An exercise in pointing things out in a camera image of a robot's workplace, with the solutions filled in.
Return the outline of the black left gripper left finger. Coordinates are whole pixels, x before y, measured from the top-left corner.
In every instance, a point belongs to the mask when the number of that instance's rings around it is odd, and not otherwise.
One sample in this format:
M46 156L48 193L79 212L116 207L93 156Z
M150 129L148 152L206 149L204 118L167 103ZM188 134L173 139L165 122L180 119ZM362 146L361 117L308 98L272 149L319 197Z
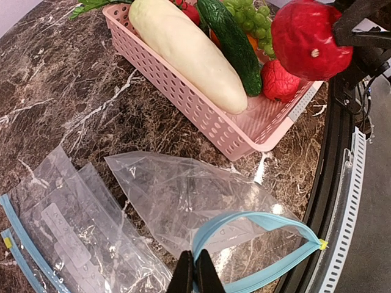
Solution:
M194 261L191 251L183 251L178 259L167 293L191 293Z

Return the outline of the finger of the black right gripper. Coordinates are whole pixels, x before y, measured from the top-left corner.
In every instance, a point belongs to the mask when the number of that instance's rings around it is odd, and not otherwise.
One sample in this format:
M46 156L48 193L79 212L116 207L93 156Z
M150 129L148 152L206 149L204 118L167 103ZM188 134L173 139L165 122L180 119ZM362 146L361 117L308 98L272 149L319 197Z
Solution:
M375 13L374 5L351 5L333 26L335 42L338 46L371 46L370 37L353 32L353 29L366 17Z

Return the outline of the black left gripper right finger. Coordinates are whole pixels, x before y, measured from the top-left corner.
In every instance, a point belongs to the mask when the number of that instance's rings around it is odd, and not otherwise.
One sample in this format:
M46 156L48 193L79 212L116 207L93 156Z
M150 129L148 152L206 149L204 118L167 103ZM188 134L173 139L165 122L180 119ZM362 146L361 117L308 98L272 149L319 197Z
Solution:
M195 285L195 291L199 293L225 293L210 254L206 249L200 252L195 262Z

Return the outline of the red apple toy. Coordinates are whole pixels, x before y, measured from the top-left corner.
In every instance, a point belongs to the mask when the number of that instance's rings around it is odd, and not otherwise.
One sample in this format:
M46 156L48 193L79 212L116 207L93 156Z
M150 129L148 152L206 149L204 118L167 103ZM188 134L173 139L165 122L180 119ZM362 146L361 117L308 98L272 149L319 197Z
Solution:
M287 72L308 81L325 81L346 70L352 46L338 46L333 25L341 13L318 1L290 1L272 21L272 47Z

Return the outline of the clear zip bag blue zipper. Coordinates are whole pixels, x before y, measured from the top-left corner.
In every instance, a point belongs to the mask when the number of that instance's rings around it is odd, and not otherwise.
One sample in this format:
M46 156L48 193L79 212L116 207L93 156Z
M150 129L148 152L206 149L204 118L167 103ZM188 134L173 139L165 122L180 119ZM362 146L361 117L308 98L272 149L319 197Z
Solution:
M133 151L106 158L152 236L173 256L210 256L226 292L254 292L327 248L259 184L191 158Z

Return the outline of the pink red fruit toy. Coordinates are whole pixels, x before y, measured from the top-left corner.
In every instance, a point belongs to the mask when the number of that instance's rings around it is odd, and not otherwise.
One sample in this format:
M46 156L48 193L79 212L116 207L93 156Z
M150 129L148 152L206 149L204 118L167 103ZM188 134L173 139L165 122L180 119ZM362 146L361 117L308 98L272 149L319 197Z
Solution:
M301 81L299 77L287 72L277 59L263 65L261 78L264 96L282 103L290 102L294 98Z

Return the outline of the green cucumber toy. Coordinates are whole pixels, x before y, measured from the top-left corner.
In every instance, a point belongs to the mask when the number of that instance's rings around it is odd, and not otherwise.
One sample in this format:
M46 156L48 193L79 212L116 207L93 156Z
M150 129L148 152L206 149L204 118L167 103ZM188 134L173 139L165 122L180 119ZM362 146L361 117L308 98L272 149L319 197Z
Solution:
M260 66L247 35L223 2L199 0L197 6L219 40L223 55L238 73L247 95L258 96L262 90Z

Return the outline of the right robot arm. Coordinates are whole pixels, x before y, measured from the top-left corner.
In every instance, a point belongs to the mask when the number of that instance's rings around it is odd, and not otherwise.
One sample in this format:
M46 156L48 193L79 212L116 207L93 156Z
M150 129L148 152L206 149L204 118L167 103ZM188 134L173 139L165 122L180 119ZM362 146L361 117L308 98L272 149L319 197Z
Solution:
M332 4L341 18L333 25L333 34L338 45L352 46L353 58L347 69L331 78L329 98L341 105L351 115L364 111L365 95L369 93L371 83L365 87L356 102L356 87L362 79L369 76L376 79L390 68L390 31L373 26L369 31L357 31L355 28L369 16L377 14L390 5L390 1L334 1Z

